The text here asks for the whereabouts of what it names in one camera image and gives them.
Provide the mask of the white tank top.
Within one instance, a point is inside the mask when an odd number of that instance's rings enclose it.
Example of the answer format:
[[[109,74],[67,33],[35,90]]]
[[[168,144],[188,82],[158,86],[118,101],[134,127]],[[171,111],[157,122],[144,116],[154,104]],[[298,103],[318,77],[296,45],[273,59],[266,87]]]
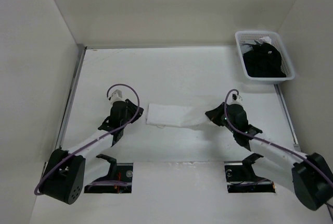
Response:
[[[146,124],[156,127],[204,128],[215,125],[205,115],[208,106],[149,104]]]

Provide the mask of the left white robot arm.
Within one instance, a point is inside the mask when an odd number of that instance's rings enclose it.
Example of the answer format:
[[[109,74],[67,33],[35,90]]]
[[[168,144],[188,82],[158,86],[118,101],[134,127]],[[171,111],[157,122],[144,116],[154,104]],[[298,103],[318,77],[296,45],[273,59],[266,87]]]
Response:
[[[120,141],[124,128],[143,112],[129,99],[114,102],[110,115],[91,137],[67,150],[58,148],[52,152],[35,194],[71,205],[89,188],[127,186],[128,182],[122,181],[117,172],[117,160],[104,152]]]

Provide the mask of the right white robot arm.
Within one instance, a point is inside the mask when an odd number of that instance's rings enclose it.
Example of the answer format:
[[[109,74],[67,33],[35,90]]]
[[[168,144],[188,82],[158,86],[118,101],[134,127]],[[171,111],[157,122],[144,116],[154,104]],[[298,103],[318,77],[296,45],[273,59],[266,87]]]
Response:
[[[238,145],[252,152],[242,161],[245,179],[274,181],[313,211],[332,199],[332,171],[322,155],[296,152],[265,140],[263,131],[248,123],[240,104],[222,103],[205,115],[213,124],[226,127]]]

